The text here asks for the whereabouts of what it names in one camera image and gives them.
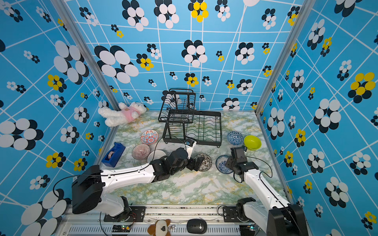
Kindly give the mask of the black white leaf bowl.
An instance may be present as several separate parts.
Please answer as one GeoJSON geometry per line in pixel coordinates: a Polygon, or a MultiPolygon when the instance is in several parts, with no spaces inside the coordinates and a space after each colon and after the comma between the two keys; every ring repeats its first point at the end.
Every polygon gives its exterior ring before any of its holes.
{"type": "Polygon", "coordinates": [[[212,159],[211,159],[211,157],[209,155],[205,154],[205,153],[199,153],[199,154],[197,154],[195,156],[195,159],[197,157],[200,157],[200,156],[204,157],[204,161],[202,162],[199,171],[200,172],[206,172],[206,171],[210,170],[210,168],[212,167],[212,159]]]}

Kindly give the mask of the blue floral bowl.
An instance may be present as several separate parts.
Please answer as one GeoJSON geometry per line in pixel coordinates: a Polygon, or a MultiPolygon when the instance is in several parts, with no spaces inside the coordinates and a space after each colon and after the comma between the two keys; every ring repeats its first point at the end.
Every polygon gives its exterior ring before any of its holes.
{"type": "Polygon", "coordinates": [[[233,173],[233,170],[226,167],[226,163],[228,161],[229,156],[228,155],[221,155],[216,159],[216,168],[219,172],[222,174],[231,174],[233,173]]]}

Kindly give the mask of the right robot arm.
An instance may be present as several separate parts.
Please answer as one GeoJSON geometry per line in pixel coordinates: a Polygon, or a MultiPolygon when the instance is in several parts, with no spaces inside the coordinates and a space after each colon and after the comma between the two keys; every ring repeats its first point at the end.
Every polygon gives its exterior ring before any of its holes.
{"type": "Polygon", "coordinates": [[[267,236],[308,236],[302,207],[283,198],[265,179],[254,162],[249,162],[243,147],[233,147],[225,166],[241,178],[257,195],[264,208],[253,198],[238,200],[236,210],[241,221],[256,223],[267,236]]]}

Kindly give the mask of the blue triangle pattern bowl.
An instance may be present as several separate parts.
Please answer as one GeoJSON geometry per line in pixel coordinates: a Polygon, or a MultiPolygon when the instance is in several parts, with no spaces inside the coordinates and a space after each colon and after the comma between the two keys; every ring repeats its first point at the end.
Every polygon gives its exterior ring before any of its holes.
{"type": "Polygon", "coordinates": [[[244,136],[237,131],[231,131],[226,136],[227,141],[234,146],[242,145],[244,143],[244,136]]]}

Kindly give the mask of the plain white bowl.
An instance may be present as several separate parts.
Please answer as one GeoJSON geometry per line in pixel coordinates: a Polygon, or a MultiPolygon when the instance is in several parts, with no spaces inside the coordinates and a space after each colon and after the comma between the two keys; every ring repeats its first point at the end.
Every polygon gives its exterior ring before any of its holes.
{"type": "Polygon", "coordinates": [[[153,151],[149,154],[149,156],[147,158],[147,162],[150,163],[153,160],[160,159],[161,157],[164,157],[164,156],[166,156],[166,153],[162,150],[153,151]]]}

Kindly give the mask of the red blue patterned bowl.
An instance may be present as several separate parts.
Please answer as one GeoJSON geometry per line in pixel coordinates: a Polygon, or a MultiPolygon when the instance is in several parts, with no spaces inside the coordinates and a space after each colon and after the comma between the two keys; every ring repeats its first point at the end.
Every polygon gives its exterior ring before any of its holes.
{"type": "Polygon", "coordinates": [[[146,130],[140,139],[143,144],[152,145],[158,141],[158,137],[159,135],[155,130],[146,130]]]}

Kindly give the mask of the pink striped bowl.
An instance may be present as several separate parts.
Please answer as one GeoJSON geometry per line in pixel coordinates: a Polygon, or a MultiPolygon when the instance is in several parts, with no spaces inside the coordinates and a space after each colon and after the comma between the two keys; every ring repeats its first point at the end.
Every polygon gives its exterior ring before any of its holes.
{"type": "Polygon", "coordinates": [[[145,160],[149,156],[151,150],[146,144],[139,144],[132,150],[132,157],[136,160],[145,160]]]}

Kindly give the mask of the black computer mouse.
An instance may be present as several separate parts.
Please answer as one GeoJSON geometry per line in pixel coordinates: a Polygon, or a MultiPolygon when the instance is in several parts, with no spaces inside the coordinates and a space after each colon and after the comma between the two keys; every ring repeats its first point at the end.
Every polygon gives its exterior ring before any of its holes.
{"type": "Polygon", "coordinates": [[[207,222],[200,218],[190,219],[187,222],[187,232],[190,234],[204,234],[207,232],[207,222]]]}

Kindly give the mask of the circuit board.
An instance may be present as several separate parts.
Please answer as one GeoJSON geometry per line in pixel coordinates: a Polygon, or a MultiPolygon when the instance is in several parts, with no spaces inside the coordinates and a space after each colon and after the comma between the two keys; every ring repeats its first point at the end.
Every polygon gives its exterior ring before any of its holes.
{"type": "Polygon", "coordinates": [[[130,225],[113,225],[112,228],[112,233],[129,233],[130,231],[130,225]]]}
{"type": "Polygon", "coordinates": [[[240,234],[241,235],[245,235],[245,234],[254,235],[255,232],[256,232],[256,228],[255,228],[254,225],[240,225],[239,228],[240,228],[240,234]]]}

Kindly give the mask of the brown plush dog toy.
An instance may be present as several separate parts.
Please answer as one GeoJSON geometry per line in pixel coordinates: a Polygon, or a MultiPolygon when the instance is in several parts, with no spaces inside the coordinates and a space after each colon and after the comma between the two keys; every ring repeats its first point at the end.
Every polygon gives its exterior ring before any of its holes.
{"type": "Polygon", "coordinates": [[[158,220],[154,225],[148,227],[147,232],[151,236],[171,236],[169,231],[170,223],[169,219],[158,220]]]}

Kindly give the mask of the blue tape dispenser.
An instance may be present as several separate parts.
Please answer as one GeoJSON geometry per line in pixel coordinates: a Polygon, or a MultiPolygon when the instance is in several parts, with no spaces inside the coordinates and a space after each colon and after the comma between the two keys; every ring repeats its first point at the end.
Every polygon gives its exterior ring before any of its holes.
{"type": "Polygon", "coordinates": [[[119,159],[121,158],[125,146],[121,143],[115,142],[114,146],[110,149],[110,151],[105,155],[105,157],[102,159],[102,163],[107,166],[107,167],[112,167],[114,168],[119,159]]]}

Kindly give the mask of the white plush toy pink shirt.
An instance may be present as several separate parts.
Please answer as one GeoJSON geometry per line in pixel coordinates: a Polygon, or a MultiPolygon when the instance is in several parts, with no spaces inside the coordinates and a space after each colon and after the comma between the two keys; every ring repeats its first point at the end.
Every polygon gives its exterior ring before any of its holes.
{"type": "Polygon", "coordinates": [[[139,102],[132,102],[129,106],[120,102],[118,106],[120,111],[111,110],[108,107],[98,110],[98,113],[105,118],[105,124],[108,127],[131,123],[147,111],[147,108],[139,102]]]}

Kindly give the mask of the left circuit board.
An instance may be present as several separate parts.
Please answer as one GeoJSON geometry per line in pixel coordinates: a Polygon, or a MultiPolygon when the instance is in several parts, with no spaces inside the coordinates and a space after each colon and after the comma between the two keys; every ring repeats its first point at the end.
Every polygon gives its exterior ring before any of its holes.
{"type": "Polygon", "coordinates": [[[112,233],[129,233],[130,231],[130,225],[113,225],[112,228],[112,233]]]}

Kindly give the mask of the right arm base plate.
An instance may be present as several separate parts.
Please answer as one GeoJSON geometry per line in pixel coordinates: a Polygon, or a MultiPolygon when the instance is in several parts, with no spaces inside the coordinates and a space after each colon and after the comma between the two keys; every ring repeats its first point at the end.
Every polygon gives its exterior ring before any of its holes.
{"type": "Polygon", "coordinates": [[[264,223],[267,220],[266,212],[253,205],[222,207],[221,216],[224,222],[228,223],[264,223]]]}

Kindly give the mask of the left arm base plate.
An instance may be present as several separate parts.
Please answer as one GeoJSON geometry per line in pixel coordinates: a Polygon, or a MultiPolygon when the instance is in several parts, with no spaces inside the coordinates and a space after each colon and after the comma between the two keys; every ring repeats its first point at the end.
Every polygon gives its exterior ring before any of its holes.
{"type": "Polygon", "coordinates": [[[145,206],[130,206],[126,212],[121,213],[118,216],[111,217],[106,214],[103,217],[104,222],[143,222],[145,217],[145,206]]]}

